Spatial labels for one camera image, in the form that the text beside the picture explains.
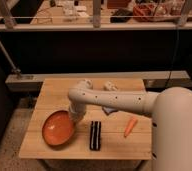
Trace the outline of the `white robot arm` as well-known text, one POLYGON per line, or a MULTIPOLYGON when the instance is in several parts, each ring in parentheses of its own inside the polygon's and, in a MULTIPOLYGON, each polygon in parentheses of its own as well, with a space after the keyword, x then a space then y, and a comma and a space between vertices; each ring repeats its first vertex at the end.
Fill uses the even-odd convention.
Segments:
POLYGON ((82 80, 68 91, 70 118, 78 122, 88 104, 152 117, 152 171, 192 171, 192 91, 101 91, 82 80))

